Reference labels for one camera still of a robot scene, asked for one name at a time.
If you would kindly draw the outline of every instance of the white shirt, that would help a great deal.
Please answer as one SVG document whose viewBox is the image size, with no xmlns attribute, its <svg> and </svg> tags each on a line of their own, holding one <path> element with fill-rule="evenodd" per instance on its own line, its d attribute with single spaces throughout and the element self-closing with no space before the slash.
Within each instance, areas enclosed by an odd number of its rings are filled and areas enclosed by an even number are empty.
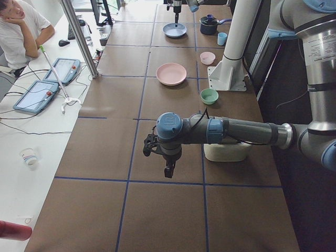
<svg viewBox="0 0 336 252">
<path fill-rule="evenodd" d="M 30 29 L 34 39 L 36 39 L 43 28 L 47 28 L 50 22 L 37 12 L 31 5 L 17 0 L 25 12 L 24 21 Z M 0 46 L 5 53 L 8 66 L 13 69 L 25 67 L 31 60 L 26 56 L 26 49 L 23 45 L 23 35 L 18 25 L 5 22 L 0 18 Z"/>
</svg>

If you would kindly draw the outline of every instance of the keyboard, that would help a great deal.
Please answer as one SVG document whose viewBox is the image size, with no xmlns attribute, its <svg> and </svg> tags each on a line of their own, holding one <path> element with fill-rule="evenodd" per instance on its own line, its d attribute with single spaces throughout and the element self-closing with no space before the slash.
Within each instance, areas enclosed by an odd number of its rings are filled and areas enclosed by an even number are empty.
<svg viewBox="0 0 336 252">
<path fill-rule="evenodd" d="M 75 39 L 75 34 L 73 33 L 74 31 L 72 30 L 70 24 L 69 24 L 69 29 L 68 29 L 68 40 Z"/>
</svg>

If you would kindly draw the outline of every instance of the black hair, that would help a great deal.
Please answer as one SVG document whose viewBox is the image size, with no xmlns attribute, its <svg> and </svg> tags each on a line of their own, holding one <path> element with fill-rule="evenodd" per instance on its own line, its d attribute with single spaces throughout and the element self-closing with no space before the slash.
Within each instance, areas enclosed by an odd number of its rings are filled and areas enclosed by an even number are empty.
<svg viewBox="0 0 336 252">
<path fill-rule="evenodd" d="M 0 12 L 7 8 L 8 0 L 0 0 Z"/>
</svg>

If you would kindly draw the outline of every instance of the man's hand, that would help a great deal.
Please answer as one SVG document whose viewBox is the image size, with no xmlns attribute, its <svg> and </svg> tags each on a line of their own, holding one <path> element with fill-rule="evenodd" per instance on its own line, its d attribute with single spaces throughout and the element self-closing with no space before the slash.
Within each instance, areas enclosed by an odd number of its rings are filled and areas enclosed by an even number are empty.
<svg viewBox="0 0 336 252">
<path fill-rule="evenodd" d="M 19 21 L 18 23 L 19 23 L 19 26 L 21 28 L 21 32 L 23 35 L 23 46 L 26 49 L 26 56 L 37 58 L 38 57 L 37 45 L 36 45 L 36 42 L 34 40 L 32 33 L 29 30 L 29 27 L 24 21 L 22 22 Z"/>
<path fill-rule="evenodd" d="M 6 17 L 6 18 L 2 18 L 2 19 L 3 19 L 3 21 L 5 21 L 7 23 L 11 23 L 11 24 L 19 25 L 19 26 L 21 26 L 22 24 L 25 23 L 25 21 L 22 18 L 18 19 L 18 18 Z"/>
</svg>

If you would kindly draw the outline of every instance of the white desk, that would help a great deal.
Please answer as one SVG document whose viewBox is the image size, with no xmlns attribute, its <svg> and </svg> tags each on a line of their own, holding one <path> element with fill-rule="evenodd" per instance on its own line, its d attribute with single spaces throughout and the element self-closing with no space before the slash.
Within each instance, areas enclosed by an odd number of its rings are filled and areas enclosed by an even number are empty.
<svg viewBox="0 0 336 252">
<path fill-rule="evenodd" d="M 93 13 L 82 13 L 83 18 L 90 23 Z M 96 25 L 90 25 L 93 46 L 89 47 L 94 55 L 96 48 L 101 49 L 99 31 Z M 60 39 L 67 39 L 68 21 L 65 16 L 55 26 L 55 35 L 44 44 L 50 61 L 57 57 L 75 58 L 85 65 L 83 56 L 75 40 L 65 47 L 59 47 Z M 39 57 L 29 63 L 32 70 L 49 69 L 49 64 L 41 51 Z M 23 74 L 29 72 L 26 67 Z M 46 72 L 37 72 L 42 79 Z M 28 88 L 37 77 L 31 73 L 19 78 L 15 84 Z M 84 68 L 78 81 L 90 85 L 91 77 L 88 68 Z M 88 88 L 73 81 L 66 87 L 70 97 L 80 98 L 83 102 Z M 23 88 L 13 86 L 10 92 L 25 92 Z M 12 110 L 12 106 L 19 96 L 6 96 L 0 103 L 0 112 Z M 76 103 L 65 107 L 65 114 L 61 113 L 64 98 L 55 95 L 54 100 L 38 116 L 26 120 L 1 120 L 0 122 L 26 132 L 71 132 L 81 106 Z M 26 118 L 30 115 L 17 111 L 0 114 L 2 118 Z M 0 124 L 0 220 L 34 227 L 40 213 L 52 179 L 55 175 L 70 134 L 29 135 Z M 19 156 L 25 148 L 33 148 L 38 157 L 38 163 L 27 166 Z M 23 252 L 28 241 L 0 239 L 0 251 Z"/>
</svg>

